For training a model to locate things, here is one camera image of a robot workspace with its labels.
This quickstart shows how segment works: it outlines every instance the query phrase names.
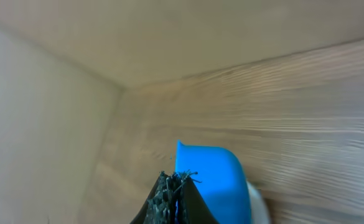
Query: wooden panel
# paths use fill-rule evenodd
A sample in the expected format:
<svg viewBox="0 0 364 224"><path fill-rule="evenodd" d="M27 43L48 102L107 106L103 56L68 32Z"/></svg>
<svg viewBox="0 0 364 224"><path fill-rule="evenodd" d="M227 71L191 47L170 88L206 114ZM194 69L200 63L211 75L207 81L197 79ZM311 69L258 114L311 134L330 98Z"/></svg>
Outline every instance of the wooden panel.
<svg viewBox="0 0 364 224"><path fill-rule="evenodd" d="M0 224L73 223L120 95L0 30Z"/></svg>
<svg viewBox="0 0 364 224"><path fill-rule="evenodd" d="M127 223L176 140L234 152L275 223L364 223L364 41L127 91L79 223Z"/></svg>
<svg viewBox="0 0 364 224"><path fill-rule="evenodd" d="M136 87L364 38L364 0L0 0L0 23Z"/></svg>

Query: blue plastic object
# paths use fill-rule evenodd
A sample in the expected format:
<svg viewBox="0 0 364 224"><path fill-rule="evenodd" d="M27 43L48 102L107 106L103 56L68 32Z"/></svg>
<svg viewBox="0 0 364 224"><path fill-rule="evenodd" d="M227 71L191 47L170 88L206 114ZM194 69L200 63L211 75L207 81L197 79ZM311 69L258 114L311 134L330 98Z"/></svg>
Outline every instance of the blue plastic object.
<svg viewBox="0 0 364 224"><path fill-rule="evenodd" d="M198 172L192 178L219 223L251 223L250 196L240 162L229 150L186 146L177 141L176 172Z"/></svg>

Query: wood grain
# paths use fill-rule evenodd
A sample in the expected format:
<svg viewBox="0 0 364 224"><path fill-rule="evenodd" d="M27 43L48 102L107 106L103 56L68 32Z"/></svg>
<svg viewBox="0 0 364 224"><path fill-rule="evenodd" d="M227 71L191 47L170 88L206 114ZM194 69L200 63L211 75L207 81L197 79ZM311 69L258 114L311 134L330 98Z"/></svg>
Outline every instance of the wood grain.
<svg viewBox="0 0 364 224"><path fill-rule="evenodd" d="M128 223L177 139L235 153L274 223L364 223L364 41L127 91L78 222Z"/></svg>
<svg viewBox="0 0 364 224"><path fill-rule="evenodd" d="M364 0L0 0L0 24L126 87L364 38Z"/></svg>

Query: black object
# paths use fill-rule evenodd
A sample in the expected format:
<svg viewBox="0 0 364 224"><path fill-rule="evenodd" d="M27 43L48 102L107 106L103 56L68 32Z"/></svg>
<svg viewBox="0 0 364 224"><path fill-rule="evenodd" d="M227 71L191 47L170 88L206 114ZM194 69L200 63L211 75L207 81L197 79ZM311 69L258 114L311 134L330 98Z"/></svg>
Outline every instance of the black object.
<svg viewBox="0 0 364 224"><path fill-rule="evenodd" d="M168 197L170 195L168 194L169 192L172 192L171 200ZM165 209L164 215L162 215L162 211L152 208L153 205L157 208L161 200L163 203L167 203L167 206L161 204L161 208L169 208L167 210L169 214L167 214L168 212ZM180 178L177 174L168 176L162 172L139 213L131 222L131 224L143 223L215 224L218 222L203 201L200 192L195 187L194 180L190 178L190 174L186 175L185 178Z"/></svg>

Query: wooden surface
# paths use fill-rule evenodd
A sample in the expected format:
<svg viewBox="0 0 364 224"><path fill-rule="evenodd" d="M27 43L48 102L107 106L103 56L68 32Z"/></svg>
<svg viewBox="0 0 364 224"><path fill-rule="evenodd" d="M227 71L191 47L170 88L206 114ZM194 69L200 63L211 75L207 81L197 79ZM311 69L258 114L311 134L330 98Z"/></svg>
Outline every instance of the wooden surface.
<svg viewBox="0 0 364 224"><path fill-rule="evenodd" d="M234 152L274 223L364 223L364 41L127 91L78 222L128 223L177 139Z"/></svg>
<svg viewBox="0 0 364 224"><path fill-rule="evenodd" d="M0 224L74 221L121 90L0 29Z"/></svg>
<svg viewBox="0 0 364 224"><path fill-rule="evenodd" d="M0 0L0 24L136 87L364 38L364 0Z"/></svg>

